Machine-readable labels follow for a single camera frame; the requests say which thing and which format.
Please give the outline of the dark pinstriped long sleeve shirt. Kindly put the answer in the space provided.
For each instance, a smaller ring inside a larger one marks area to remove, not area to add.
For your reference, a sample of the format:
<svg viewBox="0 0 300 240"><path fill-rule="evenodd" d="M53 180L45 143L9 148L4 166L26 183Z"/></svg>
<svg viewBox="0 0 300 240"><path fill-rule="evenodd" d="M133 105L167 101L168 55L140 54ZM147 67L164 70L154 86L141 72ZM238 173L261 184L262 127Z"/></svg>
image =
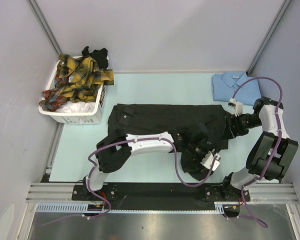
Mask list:
<svg viewBox="0 0 300 240"><path fill-rule="evenodd" d="M226 119L231 114L221 105L117 104L108 118L108 134L118 129L132 135L153 135L162 132L180 133L190 141L207 132L215 149L226 150Z"/></svg>

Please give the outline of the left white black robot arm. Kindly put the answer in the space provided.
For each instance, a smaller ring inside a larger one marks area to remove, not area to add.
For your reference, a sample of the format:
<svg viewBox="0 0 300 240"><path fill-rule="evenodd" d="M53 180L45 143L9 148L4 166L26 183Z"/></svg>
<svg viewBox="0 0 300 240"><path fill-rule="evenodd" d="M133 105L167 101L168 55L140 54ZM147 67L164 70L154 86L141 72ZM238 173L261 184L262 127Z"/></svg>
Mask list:
<svg viewBox="0 0 300 240"><path fill-rule="evenodd" d="M158 134L133 135L118 130L108 135L88 156L92 168L85 177L83 194L90 200L97 199L110 173L122 168L130 157L152 152L173 153L175 173L184 186L195 188L203 185L219 167L221 156L215 148L192 146L190 142L185 146L185 150L178 149L177 140L168 131ZM186 183L179 172L179 163L182 161L194 164L200 173L204 172L203 179L198 183Z"/></svg>

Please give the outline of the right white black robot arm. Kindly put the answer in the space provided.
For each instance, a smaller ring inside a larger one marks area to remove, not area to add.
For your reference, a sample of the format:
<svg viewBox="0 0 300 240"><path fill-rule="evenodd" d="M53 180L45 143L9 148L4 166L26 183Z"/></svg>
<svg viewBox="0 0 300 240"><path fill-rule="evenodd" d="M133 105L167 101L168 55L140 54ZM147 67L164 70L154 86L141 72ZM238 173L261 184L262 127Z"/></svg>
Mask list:
<svg viewBox="0 0 300 240"><path fill-rule="evenodd" d="M281 181L299 148L283 123L283 104L268 97L257 99L253 113L232 114L225 117L223 139L230 140L261 127L262 133L250 153L246 165L223 179L220 194L226 201L235 201L248 191L248 187L260 180Z"/></svg>

